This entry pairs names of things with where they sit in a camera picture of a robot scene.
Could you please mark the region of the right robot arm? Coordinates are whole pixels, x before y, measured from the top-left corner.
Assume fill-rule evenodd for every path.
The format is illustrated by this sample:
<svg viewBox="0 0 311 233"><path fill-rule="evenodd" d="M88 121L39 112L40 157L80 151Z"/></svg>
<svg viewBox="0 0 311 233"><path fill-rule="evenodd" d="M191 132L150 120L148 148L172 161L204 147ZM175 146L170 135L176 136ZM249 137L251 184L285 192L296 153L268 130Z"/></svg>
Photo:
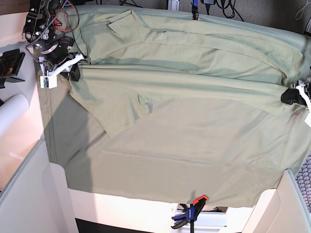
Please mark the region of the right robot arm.
<svg viewBox="0 0 311 233"><path fill-rule="evenodd" d="M79 16L76 6L69 0L32 0L26 16L23 34L27 45L39 52L34 60L40 65L43 73L44 86L51 87L52 75L61 74L68 80L77 82L80 79L78 62L84 59L83 54L70 52L75 39L67 36L76 27L69 26L69 30L62 29L63 23L59 14L67 12L66 6L71 6Z"/></svg>

